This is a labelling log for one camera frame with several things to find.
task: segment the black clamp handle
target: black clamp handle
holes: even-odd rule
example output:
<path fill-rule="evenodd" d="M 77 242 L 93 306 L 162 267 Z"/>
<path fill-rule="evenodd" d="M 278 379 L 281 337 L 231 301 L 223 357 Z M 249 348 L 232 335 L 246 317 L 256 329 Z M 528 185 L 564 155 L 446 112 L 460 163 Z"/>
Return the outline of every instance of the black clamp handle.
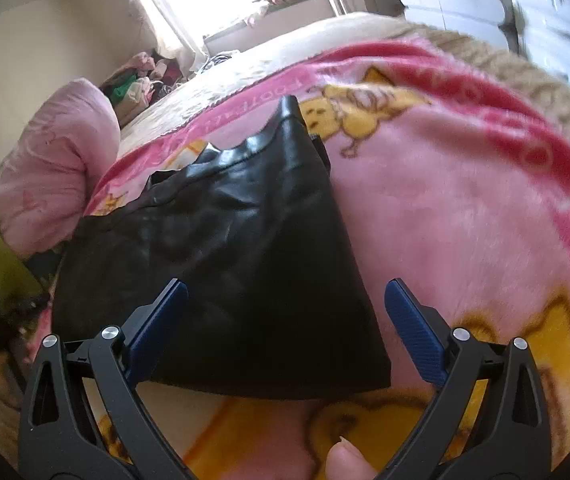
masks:
<path fill-rule="evenodd" d="M 551 471 L 545 394 L 529 345 L 477 341 L 450 329 L 402 280 L 385 289 L 385 309 L 436 394 L 378 480 L 542 480 Z M 462 454 L 441 463 L 478 380 L 489 380 Z"/>
<path fill-rule="evenodd" d="M 196 480 L 151 420 L 136 384 L 149 378 L 167 336 L 187 306 L 172 280 L 123 327 L 93 339 L 42 341 L 21 412 L 19 473 L 29 480 Z M 94 378 L 116 433 L 134 465 L 112 457 L 94 421 L 82 378 Z"/>

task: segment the black leather bag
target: black leather bag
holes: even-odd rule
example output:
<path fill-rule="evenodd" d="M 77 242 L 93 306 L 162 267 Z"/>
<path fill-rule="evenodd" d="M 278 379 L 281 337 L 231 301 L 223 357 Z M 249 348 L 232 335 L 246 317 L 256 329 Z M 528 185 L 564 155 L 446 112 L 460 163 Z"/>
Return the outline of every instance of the black leather bag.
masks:
<path fill-rule="evenodd" d="M 153 380 L 289 399 L 389 386 L 323 154 L 286 97 L 236 148 L 206 150 L 108 216 L 83 218 L 60 271 L 54 332 L 92 337 L 176 277 L 190 303 Z"/>

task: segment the bedspread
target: bedspread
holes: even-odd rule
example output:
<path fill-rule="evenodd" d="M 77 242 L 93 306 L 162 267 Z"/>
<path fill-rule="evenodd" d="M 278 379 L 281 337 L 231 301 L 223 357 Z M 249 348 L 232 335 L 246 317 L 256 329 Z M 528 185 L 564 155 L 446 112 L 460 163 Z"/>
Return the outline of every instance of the bedspread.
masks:
<path fill-rule="evenodd" d="M 563 134 L 570 137 L 570 87 L 526 59 L 450 30 L 353 12 L 274 38 L 194 78 L 123 128 L 119 156 L 183 126 L 204 109 L 294 63 L 356 41 L 415 35 L 519 92 L 545 117 L 563 126 Z"/>
<path fill-rule="evenodd" d="M 188 465 L 201 480 L 322 479 L 327 451 L 345 436 L 381 468 L 432 395 L 384 312 L 395 277 L 451 326 L 529 341 L 558 464 L 570 450 L 570 142 L 513 91 L 427 41 L 354 44 L 265 79 L 123 156 L 86 214 L 133 200 L 150 174 L 188 164 L 204 141 L 234 146 L 285 94 L 298 97 L 331 158 L 393 386 L 332 402 L 217 401 L 184 443 Z M 448 456 L 462 449 L 482 388 Z"/>

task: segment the pink blanket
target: pink blanket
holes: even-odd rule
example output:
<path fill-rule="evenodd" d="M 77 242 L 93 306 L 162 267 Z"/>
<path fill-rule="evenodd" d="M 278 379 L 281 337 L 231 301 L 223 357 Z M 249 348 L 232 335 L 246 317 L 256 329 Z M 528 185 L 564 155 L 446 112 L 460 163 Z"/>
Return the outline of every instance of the pink blanket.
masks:
<path fill-rule="evenodd" d="M 96 183 L 116 160 L 120 128 L 87 79 L 52 94 L 0 165 L 0 232 L 22 259 L 72 236 Z"/>
<path fill-rule="evenodd" d="M 197 151 L 197 140 L 234 146 L 285 94 L 325 141 L 393 386 L 342 402 L 230 399 L 188 465 L 201 480 L 322 479 L 342 435 L 381 468 L 432 394 L 383 309 L 385 283 L 397 276 L 451 326 L 530 342 L 558 464 L 570 450 L 570 143 L 510 89 L 427 42 L 356 44 L 267 78 L 126 155 L 86 213 L 133 200 L 154 171 L 189 163 L 185 148 Z M 481 396 L 479 385 L 450 455 Z"/>

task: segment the window sill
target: window sill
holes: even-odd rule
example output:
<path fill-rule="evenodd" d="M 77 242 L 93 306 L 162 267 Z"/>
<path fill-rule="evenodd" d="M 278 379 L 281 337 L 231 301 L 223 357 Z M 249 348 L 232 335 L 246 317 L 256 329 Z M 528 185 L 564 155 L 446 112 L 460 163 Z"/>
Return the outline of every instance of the window sill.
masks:
<path fill-rule="evenodd" d="M 298 0 L 296 2 L 289 2 L 286 4 L 282 4 L 280 6 L 270 6 L 267 9 L 267 13 L 265 14 L 265 16 L 268 16 L 269 14 L 273 13 L 273 12 L 278 12 L 279 10 L 283 10 L 283 9 L 287 9 L 288 7 L 294 7 L 297 6 L 298 4 L 303 4 L 305 2 L 309 2 L 311 0 Z M 209 36 L 206 36 L 204 38 L 204 40 L 206 42 L 208 41 L 213 41 L 213 40 L 218 40 L 219 38 L 222 38 L 223 36 L 226 36 L 232 32 L 235 32 L 236 30 L 241 30 L 245 27 L 249 27 L 249 25 L 246 22 L 243 21 L 238 21 L 236 23 L 233 23 L 233 25 L 230 25 L 229 27 L 223 28 L 222 30 L 219 30 L 218 32 L 215 32 L 214 34 L 211 34 Z"/>

